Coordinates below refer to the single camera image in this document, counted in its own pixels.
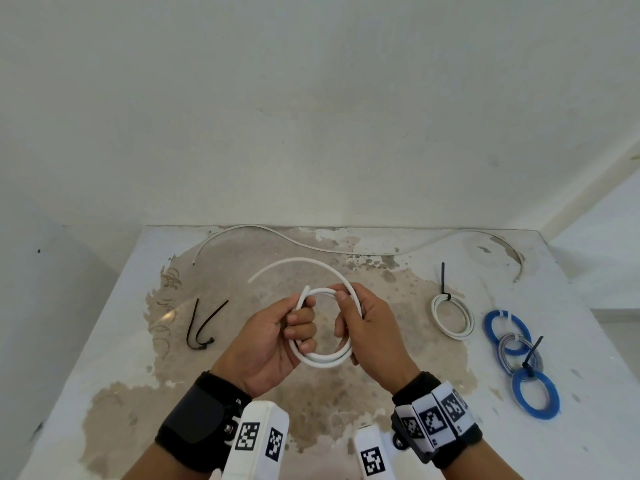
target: long white cable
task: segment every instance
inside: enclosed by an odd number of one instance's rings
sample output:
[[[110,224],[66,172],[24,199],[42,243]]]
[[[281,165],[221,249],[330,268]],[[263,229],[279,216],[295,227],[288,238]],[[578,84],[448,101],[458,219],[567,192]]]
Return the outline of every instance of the long white cable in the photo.
[[[200,254],[201,250],[204,248],[204,246],[207,245],[207,243],[209,241],[211,241],[212,239],[215,239],[217,236],[219,236],[221,234],[224,234],[226,232],[229,232],[229,231],[235,230],[235,229],[242,229],[244,227],[255,227],[255,228],[258,228],[258,229],[267,230],[267,231],[272,232],[272,233],[274,233],[276,235],[279,235],[280,237],[286,239],[289,242],[293,242],[293,244],[297,244],[298,246],[302,246],[303,248],[311,249],[313,251],[320,251],[320,252],[323,252],[323,253],[330,253],[330,254],[345,254],[347,256],[380,256],[380,257],[382,257],[382,256],[400,256],[402,254],[412,253],[414,251],[417,251],[418,249],[422,249],[425,246],[433,244],[434,242],[438,242],[439,240],[444,239],[445,237],[449,237],[450,235],[457,234],[459,232],[479,232],[480,234],[487,234],[487,235],[490,235],[491,237],[494,237],[494,238],[500,240],[500,242],[503,242],[505,245],[507,245],[507,247],[509,249],[511,249],[514,252],[514,254],[517,256],[518,263],[520,265],[520,272],[513,279],[514,283],[520,279],[520,277],[522,275],[522,272],[524,270],[524,264],[522,262],[522,257],[520,257],[520,253],[517,252],[516,249],[512,245],[510,245],[507,241],[505,241],[499,235],[493,234],[491,232],[487,232],[487,231],[482,230],[482,229],[455,229],[455,230],[440,234],[439,236],[436,236],[433,239],[430,239],[428,241],[424,241],[424,242],[418,244],[417,246],[414,246],[412,248],[409,248],[407,250],[403,250],[402,252],[397,252],[397,253],[356,253],[354,251],[340,251],[340,250],[322,249],[322,248],[316,248],[314,246],[309,246],[308,244],[304,244],[302,242],[298,242],[295,239],[292,239],[292,238],[284,235],[283,233],[279,233],[275,229],[272,229],[272,228],[267,227],[267,226],[261,226],[261,225],[258,225],[258,224],[242,224],[242,225],[239,225],[239,226],[231,226],[231,227],[227,227],[226,229],[222,229],[221,231],[219,231],[219,232],[217,232],[217,233],[215,233],[213,235],[210,235],[208,238],[206,238],[202,242],[202,244],[200,245],[200,247],[196,251],[196,254],[193,257],[192,265],[195,266],[196,259],[198,258],[198,255]]]
[[[452,296],[451,302],[460,309],[462,315],[465,318],[465,329],[460,333],[456,333],[444,327],[444,325],[438,318],[438,306],[443,301],[448,300],[449,297],[450,295],[448,294],[439,294],[431,300],[431,314],[433,316],[433,321],[436,323],[436,326],[441,330],[441,332],[443,332],[448,337],[456,340],[464,340],[469,335],[471,335],[471,332],[473,332],[474,327],[476,326],[476,319],[474,318],[473,312],[469,309],[468,306],[466,306],[466,304],[462,300],[460,300],[460,298]]]
[[[258,271],[251,278],[249,278],[247,282],[251,283],[254,279],[260,276],[262,273],[270,270],[273,267],[276,267],[285,263],[290,263],[290,262],[306,262],[310,264],[316,264],[318,266],[325,268],[327,271],[331,271],[333,274],[335,274],[338,277],[338,279],[340,279],[342,284],[344,284],[344,286],[347,288],[347,290],[349,291],[349,294],[351,295],[351,298],[353,298],[356,304],[358,313],[360,314],[360,316],[362,316],[360,301],[358,300],[356,291],[351,286],[351,283],[348,282],[347,279],[343,275],[338,273],[334,268],[332,268],[328,264],[323,263],[322,261],[316,261],[315,259],[310,259],[310,258],[282,259],[280,261],[276,261],[274,263],[271,263],[268,266],[263,267],[260,271]],[[305,299],[311,295],[314,295],[314,296],[324,295],[324,296],[331,296],[332,298],[335,298],[335,291],[329,288],[316,288],[313,290],[309,290],[309,286],[305,286],[304,290],[302,290],[302,293],[300,294],[300,298],[298,300],[298,303],[296,304],[295,310],[299,310],[300,308],[302,308],[302,305],[304,304]],[[310,365],[311,367],[315,367],[317,369],[330,369],[332,367],[340,365],[342,362],[344,362],[351,356],[351,339],[347,339],[346,343],[342,346],[340,350],[329,355],[322,355],[322,354],[316,354],[316,353],[309,353],[304,355],[302,354],[302,352],[300,352],[300,350],[298,350],[298,344],[294,340],[290,340],[289,345],[291,347],[291,351],[296,357],[298,357],[300,362],[306,363],[307,365]]]

